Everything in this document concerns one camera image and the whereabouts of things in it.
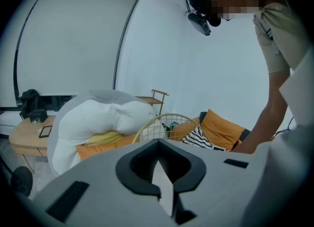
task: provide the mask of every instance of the shirt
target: shirt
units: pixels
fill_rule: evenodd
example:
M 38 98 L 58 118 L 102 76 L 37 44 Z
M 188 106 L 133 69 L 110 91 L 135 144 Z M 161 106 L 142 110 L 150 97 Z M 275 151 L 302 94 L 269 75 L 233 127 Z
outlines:
M 257 25 L 256 16 L 266 22 L 272 32 L 270 39 Z M 268 73 L 295 70 L 310 47 L 311 40 L 301 19 L 289 6 L 271 3 L 256 12 L 253 22 L 255 32 L 264 54 Z M 274 51 L 275 43 L 279 51 Z

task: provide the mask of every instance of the wire chair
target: wire chair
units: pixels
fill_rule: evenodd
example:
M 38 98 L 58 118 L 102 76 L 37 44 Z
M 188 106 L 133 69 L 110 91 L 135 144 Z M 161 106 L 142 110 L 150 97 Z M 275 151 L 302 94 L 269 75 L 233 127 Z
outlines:
M 213 147 L 208 134 L 200 124 L 189 117 L 176 113 L 162 114 L 148 121 L 137 132 L 132 143 L 152 139 L 170 139 L 180 142 L 196 127 L 202 130 L 203 136 L 207 138 L 211 147 Z M 191 140 L 193 143 L 196 142 L 196 139 L 193 137 L 191 137 Z

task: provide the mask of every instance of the roller blind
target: roller blind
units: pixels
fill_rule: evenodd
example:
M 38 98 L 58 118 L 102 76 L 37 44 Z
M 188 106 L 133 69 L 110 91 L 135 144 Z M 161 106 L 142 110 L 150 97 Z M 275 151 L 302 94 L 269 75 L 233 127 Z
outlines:
M 136 0 L 39 0 L 18 55 L 19 92 L 112 89 L 120 39 Z
M 36 0 L 23 0 L 0 38 L 0 107 L 16 107 L 13 83 L 14 56 L 19 36 Z

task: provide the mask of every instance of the man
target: man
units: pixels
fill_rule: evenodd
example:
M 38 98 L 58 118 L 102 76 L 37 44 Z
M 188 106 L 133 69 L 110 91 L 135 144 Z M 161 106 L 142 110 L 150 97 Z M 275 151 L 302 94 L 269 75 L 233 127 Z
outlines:
M 310 39 L 286 0 L 203 1 L 198 7 L 206 15 L 255 13 L 255 31 L 269 73 L 268 102 L 250 135 L 233 150 L 251 154 L 258 144 L 269 141 L 283 122 L 288 106 L 279 88 L 304 57 Z

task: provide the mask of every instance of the floor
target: floor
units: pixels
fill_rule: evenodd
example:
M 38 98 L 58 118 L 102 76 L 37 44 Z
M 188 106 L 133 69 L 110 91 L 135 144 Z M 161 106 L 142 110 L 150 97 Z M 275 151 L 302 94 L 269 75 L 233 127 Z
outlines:
M 15 154 L 9 141 L 6 139 L 0 139 L 0 155 L 12 171 L 19 166 L 25 166 L 21 157 Z M 33 188 L 28 197 L 33 200 L 37 193 L 55 178 L 55 175 L 49 167 L 47 157 L 26 156 L 26 158 L 34 170 Z M 2 168 L 2 170 L 9 182 L 11 177 L 10 173 L 4 168 Z

